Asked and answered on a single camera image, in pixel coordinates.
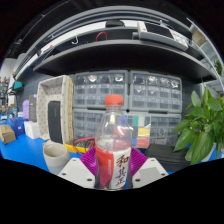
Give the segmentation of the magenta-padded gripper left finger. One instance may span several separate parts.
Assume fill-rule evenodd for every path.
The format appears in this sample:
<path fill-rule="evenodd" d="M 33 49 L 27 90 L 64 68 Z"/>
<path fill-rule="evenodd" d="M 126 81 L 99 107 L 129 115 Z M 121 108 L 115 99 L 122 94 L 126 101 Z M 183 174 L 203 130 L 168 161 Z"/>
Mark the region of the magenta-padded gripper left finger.
<path fill-rule="evenodd" d="M 80 158 L 71 158 L 58 176 L 78 186 L 94 188 L 98 184 L 98 161 L 95 149 L 90 149 Z"/>

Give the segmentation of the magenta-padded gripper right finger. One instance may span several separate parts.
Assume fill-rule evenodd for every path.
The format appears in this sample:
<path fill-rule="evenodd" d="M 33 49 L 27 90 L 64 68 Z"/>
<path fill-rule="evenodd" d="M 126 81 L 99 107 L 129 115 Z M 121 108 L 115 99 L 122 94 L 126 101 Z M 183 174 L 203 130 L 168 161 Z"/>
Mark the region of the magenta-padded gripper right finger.
<path fill-rule="evenodd" d="M 135 148 L 131 150 L 128 173 L 129 189 L 146 186 L 167 175 L 167 171 L 156 158 L 148 158 Z"/>

